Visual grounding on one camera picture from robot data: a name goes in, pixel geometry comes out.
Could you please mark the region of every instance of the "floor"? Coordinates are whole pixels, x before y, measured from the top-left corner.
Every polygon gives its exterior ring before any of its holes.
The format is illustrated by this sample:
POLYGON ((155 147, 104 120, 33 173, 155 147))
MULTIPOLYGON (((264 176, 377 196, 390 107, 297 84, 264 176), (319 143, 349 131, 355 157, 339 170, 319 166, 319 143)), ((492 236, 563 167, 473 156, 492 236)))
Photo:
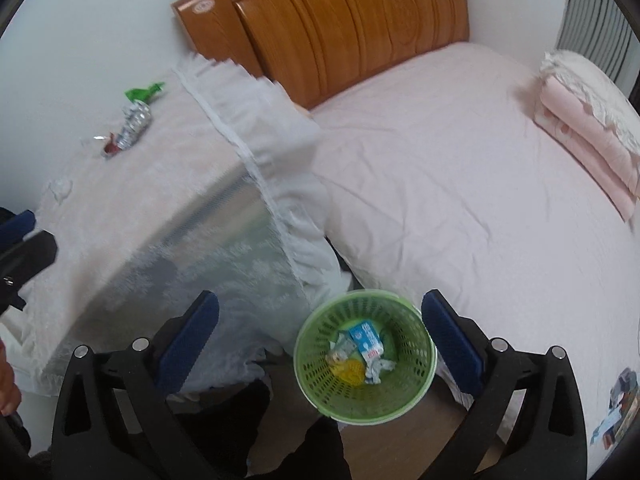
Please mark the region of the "floor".
MULTIPOLYGON (((318 412, 300 392, 290 358, 273 358, 265 366, 271 380, 273 400, 251 450, 253 474, 269 472, 303 441, 306 430, 318 418, 318 412)), ((215 391, 206 403, 220 402, 237 388, 215 391)), ((20 414, 31 433, 32 451, 46 449, 50 443, 55 399, 27 394, 20 414)), ((185 405, 181 411, 191 411, 185 405)), ((353 480, 415 480, 428 468, 465 416, 447 386, 436 378, 424 399, 398 420, 342 430, 345 457, 353 480)), ((495 463, 502 444, 496 440, 482 462, 481 469, 495 463)))

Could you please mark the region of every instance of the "headboard emblem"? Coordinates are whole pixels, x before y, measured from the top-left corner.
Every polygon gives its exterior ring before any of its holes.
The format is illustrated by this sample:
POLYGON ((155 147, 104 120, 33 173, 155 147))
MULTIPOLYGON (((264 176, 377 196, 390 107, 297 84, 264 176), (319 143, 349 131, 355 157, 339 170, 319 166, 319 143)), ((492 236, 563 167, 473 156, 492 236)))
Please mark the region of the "headboard emblem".
POLYGON ((409 44, 418 36, 420 15, 414 0, 385 0, 389 29, 402 44, 409 44))
POLYGON ((193 6, 193 12, 203 14, 204 12, 209 12, 215 5, 216 3, 213 0, 200 0, 193 6))

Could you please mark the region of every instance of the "sticker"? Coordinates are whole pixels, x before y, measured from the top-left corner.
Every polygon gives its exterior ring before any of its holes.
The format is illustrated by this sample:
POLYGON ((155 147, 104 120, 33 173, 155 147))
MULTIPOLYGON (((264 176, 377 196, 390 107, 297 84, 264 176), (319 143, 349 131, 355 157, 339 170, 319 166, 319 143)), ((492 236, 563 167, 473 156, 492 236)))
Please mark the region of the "sticker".
POLYGON ((216 3, 213 0, 202 0, 193 6, 193 12, 196 14, 209 12, 215 5, 216 3))
POLYGON ((609 396, 609 414, 591 436, 591 445, 602 438, 604 449, 609 450, 620 442, 636 418, 640 406, 638 376, 625 368, 609 396))

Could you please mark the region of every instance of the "foil wrapper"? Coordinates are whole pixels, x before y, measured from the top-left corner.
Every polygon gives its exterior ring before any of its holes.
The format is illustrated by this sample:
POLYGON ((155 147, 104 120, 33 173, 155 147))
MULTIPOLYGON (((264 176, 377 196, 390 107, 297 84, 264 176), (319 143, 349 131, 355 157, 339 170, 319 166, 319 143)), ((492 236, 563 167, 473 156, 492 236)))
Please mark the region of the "foil wrapper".
POLYGON ((349 356, 355 351, 357 345, 348 333, 340 332, 338 334, 338 341, 335 343, 329 341, 329 348, 329 353, 325 356, 326 361, 330 365, 335 365, 349 359, 349 356))
POLYGON ((120 133, 112 136, 110 142, 104 147, 103 154, 107 158, 131 148, 151 124, 151 108, 143 101, 133 101, 123 108, 123 112, 124 125, 120 133))

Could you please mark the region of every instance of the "person's hand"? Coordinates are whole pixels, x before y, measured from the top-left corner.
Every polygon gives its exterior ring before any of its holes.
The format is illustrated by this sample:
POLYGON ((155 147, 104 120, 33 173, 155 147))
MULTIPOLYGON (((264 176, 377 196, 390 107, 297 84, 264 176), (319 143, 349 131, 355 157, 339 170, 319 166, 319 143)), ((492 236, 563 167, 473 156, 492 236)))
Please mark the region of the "person's hand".
POLYGON ((14 369, 6 361, 6 348, 0 340, 0 413, 11 415, 20 405, 22 394, 14 383, 14 369))

